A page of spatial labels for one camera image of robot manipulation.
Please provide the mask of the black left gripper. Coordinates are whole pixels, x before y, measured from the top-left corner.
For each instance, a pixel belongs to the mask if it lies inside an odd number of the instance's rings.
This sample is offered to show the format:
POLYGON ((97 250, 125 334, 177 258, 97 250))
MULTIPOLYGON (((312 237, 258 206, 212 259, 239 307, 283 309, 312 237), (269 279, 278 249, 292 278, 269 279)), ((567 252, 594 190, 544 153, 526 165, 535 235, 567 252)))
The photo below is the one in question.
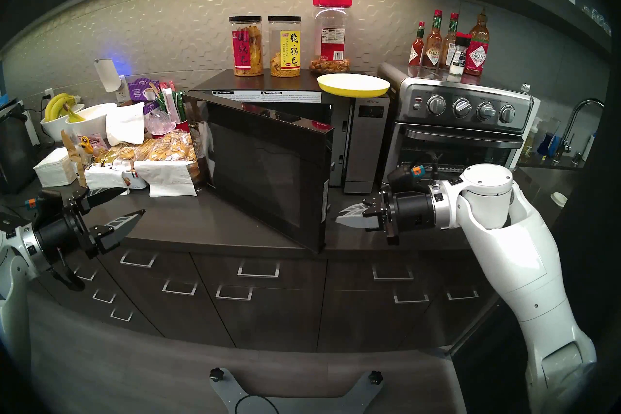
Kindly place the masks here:
POLYGON ((68 199, 68 206, 40 204, 33 231, 44 258, 60 259, 82 251, 92 259, 99 254, 98 248, 118 247, 139 223, 145 209, 122 215, 104 225, 95 225, 92 235, 82 215, 126 192, 124 187, 94 190, 85 187, 74 192, 68 199))

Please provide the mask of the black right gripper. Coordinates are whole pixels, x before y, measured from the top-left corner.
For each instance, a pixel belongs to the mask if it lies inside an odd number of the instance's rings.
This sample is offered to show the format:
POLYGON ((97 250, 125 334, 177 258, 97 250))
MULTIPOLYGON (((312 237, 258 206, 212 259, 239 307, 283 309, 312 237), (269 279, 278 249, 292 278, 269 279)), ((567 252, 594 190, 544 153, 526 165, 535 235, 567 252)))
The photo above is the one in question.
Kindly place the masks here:
POLYGON ((379 199, 363 199, 345 207, 335 221, 356 229, 383 230, 387 244, 398 246, 406 233, 435 228, 432 192, 430 187, 404 192, 385 187, 379 199))

